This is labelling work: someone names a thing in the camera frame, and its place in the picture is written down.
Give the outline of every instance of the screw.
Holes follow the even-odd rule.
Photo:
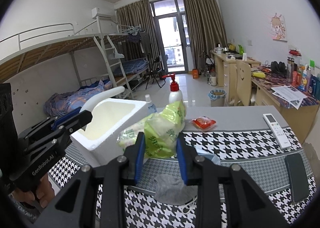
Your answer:
[[[126,160],[127,160],[127,157],[126,157],[126,156],[121,155],[121,156],[117,157],[117,161],[118,161],[119,163],[125,162]]]
[[[81,170],[83,171],[83,172],[88,172],[89,170],[90,170],[90,166],[89,165],[83,165],[82,167],[81,167]]]
[[[195,160],[196,160],[196,162],[204,162],[204,156],[199,156],[199,155],[197,155],[197,156],[195,157]]]
[[[241,166],[239,164],[232,164],[231,169],[233,171],[239,171],[239,170],[241,170]]]

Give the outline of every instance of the black headphones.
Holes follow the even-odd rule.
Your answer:
[[[287,74],[284,62],[279,62],[278,63],[276,61],[272,61],[271,62],[271,71],[273,73],[277,73],[277,74],[280,74],[280,75],[286,75]]]

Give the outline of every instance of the upper bunk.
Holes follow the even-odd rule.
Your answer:
[[[9,39],[17,39],[17,44],[19,50],[6,56],[0,60],[0,83],[10,79],[14,75],[38,64],[43,61],[46,61],[57,56],[67,54],[69,52],[74,52],[90,47],[96,47],[96,41],[100,42],[103,38],[104,44],[106,46],[113,45],[110,44],[110,40],[113,43],[122,42],[128,39],[129,34],[139,31],[139,27],[125,26],[117,24],[118,33],[103,34],[103,33],[91,33],[91,34],[81,34],[88,26],[94,24],[97,20],[82,28],[78,32],[74,31],[74,26],[71,23],[61,23],[54,25],[47,25],[38,28],[33,28],[24,32],[20,32],[9,36],[0,41],[0,44]],[[29,38],[22,39],[24,33],[29,33],[34,30],[49,28],[53,26],[69,25],[72,29],[52,31]],[[44,35],[54,34],[58,32],[68,32],[71,31],[71,34],[67,37],[52,39],[45,42],[40,42],[35,45],[21,49],[21,43],[30,39],[38,38]]]

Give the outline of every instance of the human hand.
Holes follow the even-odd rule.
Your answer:
[[[16,188],[12,195],[15,200],[19,202],[26,202],[29,205],[33,205],[33,201],[35,200],[35,195],[31,192],[22,192],[19,188]],[[40,205],[45,208],[48,203],[55,197],[54,190],[52,188],[52,184],[49,181],[48,174],[45,174],[40,179],[40,184],[36,189],[36,196],[39,199]]]

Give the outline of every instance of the clear blue bottle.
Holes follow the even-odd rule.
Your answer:
[[[148,110],[149,110],[149,114],[152,113],[156,113],[157,112],[157,108],[155,106],[155,104],[151,101],[150,95],[145,95],[146,97],[146,102],[148,104]]]

